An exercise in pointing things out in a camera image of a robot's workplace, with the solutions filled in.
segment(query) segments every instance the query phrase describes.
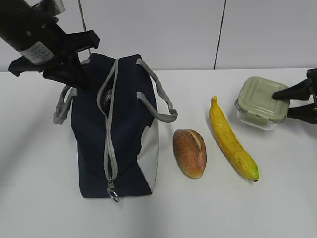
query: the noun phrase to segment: navy blue bag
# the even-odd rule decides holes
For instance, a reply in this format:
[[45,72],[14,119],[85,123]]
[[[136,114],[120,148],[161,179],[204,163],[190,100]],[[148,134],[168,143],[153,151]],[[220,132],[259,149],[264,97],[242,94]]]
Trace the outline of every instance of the navy blue bag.
[[[89,89],[71,89],[65,102],[66,86],[54,115],[55,124],[62,124],[73,100],[82,196],[119,201],[119,196],[151,194],[159,157],[158,120],[173,122],[177,111],[140,55],[113,59],[93,53],[83,68]],[[170,115],[157,112],[150,76]]]

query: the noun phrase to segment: label sticker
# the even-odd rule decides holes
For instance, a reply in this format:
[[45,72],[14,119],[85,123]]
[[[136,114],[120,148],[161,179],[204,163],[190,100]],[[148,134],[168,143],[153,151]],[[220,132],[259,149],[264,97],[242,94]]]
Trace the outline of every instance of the label sticker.
[[34,65],[44,64],[54,57],[54,54],[40,41],[20,53]]

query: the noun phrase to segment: metal zipper ring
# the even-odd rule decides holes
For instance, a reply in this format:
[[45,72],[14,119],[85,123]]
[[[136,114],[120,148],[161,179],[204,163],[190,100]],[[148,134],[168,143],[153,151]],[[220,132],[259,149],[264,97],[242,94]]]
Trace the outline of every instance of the metal zipper ring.
[[108,194],[115,202],[120,201],[118,194],[113,189],[108,188]]

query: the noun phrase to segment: toy banana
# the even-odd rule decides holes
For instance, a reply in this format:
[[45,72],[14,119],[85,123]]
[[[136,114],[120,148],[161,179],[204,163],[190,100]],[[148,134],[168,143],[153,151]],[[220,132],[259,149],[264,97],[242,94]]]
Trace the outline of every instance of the toy banana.
[[209,115],[216,141],[227,159],[243,177],[256,182],[259,179],[258,166],[231,130],[217,97],[211,100]]

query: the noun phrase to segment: bread roll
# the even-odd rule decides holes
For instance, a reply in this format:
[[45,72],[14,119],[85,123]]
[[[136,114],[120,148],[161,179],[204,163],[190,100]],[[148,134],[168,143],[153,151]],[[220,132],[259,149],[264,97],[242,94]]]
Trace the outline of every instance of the bread roll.
[[173,147],[181,170],[191,178],[200,178],[207,161],[203,138],[194,130],[179,129],[174,133]]

